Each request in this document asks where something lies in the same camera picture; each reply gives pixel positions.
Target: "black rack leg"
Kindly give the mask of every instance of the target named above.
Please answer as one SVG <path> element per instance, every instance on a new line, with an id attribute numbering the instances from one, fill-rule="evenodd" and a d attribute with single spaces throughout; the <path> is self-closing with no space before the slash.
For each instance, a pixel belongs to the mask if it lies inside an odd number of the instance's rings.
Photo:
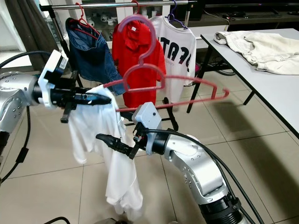
<path id="1" fill-rule="evenodd" d="M 164 98 L 163 103 L 164 103 L 164 104 L 169 104 L 169 100 L 168 100 L 167 97 Z M 175 131 L 178 131 L 178 123 L 177 123 L 177 121 L 176 121 L 176 118 L 175 118 L 174 115 L 173 115 L 172 109 L 173 109 L 173 107 L 167 107 L 167 108 L 166 108 L 166 110 L 167 110 L 167 112 L 168 112 L 168 115 L 169 115 L 169 120 L 171 121 L 171 124 L 172 124 L 173 129 L 174 129 Z"/>
<path id="2" fill-rule="evenodd" d="M 254 96 L 254 92 L 252 91 L 249 96 L 247 97 L 247 99 L 244 101 L 243 105 L 247 105 L 247 103 L 251 100 L 251 98 Z"/>
<path id="3" fill-rule="evenodd" d="M 210 57 L 211 57 L 211 55 L 212 55 L 212 51 L 213 51 L 213 50 L 212 50 L 211 47 L 209 47 L 209 48 L 207 49 L 207 53 L 206 53 L 206 56 L 205 56 L 205 60 L 204 60 L 204 62 L 203 62 L 203 64 L 202 64 L 202 67 L 201 67 L 201 69 L 200 69 L 200 71 L 199 71 L 199 73 L 198 73 L 198 75 L 197 75 L 197 78 L 203 78 L 203 76 L 204 76 L 204 74 L 205 74 L 205 70 L 206 70 L 207 64 L 209 63 Z M 199 86 L 200 86 L 200 83 L 196 83 L 195 88 L 194 88 L 194 91 L 193 91 L 192 96 L 191 96 L 191 100 L 194 100 L 194 99 L 195 99 L 196 94 L 197 94 L 197 91 L 198 91 L 198 89 L 199 89 Z M 188 109 L 187 109 L 187 113 L 190 113 L 191 108 L 192 108 L 192 105 L 193 105 L 193 103 L 189 103 L 189 105 L 188 105 Z"/>

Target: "table leg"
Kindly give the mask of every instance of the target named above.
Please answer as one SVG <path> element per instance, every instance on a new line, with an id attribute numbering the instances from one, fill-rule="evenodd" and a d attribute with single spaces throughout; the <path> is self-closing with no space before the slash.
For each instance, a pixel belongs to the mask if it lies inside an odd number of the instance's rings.
<path id="1" fill-rule="evenodd" d="M 247 105 L 247 103 L 251 100 L 251 98 L 254 96 L 254 92 L 252 91 L 249 96 L 247 97 L 247 99 L 244 101 L 243 105 Z"/>
<path id="2" fill-rule="evenodd" d="M 197 75 L 197 78 L 203 78 L 203 76 L 204 76 L 204 74 L 205 74 L 205 70 L 206 70 L 207 64 L 209 63 L 210 57 L 211 57 L 211 55 L 212 55 L 212 51 L 213 51 L 213 50 L 212 50 L 211 47 L 209 47 L 209 48 L 207 49 L 207 53 L 206 53 L 206 56 L 205 56 L 205 60 L 204 60 L 204 62 L 203 62 L 203 64 L 202 64 L 202 67 L 201 67 L 201 69 L 200 69 L 200 71 L 199 71 L 199 73 L 198 73 L 198 75 Z M 193 91 L 192 96 L 191 96 L 191 100 L 194 100 L 194 99 L 195 99 L 196 94 L 197 94 L 197 91 L 198 91 L 198 89 L 199 89 L 199 86 L 200 86 L 200 83 L 196 83 L 195 88 L 194 88 L 194 91 Z M 189 103 L 189 105 L 188 105 L 188 109 L 187 109 L 187 113 L 190 113 L 191 108 L 192 108 L 192 105 L 193 105 L 193 103 Z"/>

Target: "collar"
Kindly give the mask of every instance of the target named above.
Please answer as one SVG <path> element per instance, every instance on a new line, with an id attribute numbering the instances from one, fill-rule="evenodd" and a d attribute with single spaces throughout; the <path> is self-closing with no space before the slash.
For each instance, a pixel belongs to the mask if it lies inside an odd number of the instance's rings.
<path id="1" fill-rule="evenodd" d="M 151 44 L 150 29 L 139 21 L 128 23 L 123 32 L 125 44 L 132 50 L 137 50 L 139 45 Z"/>

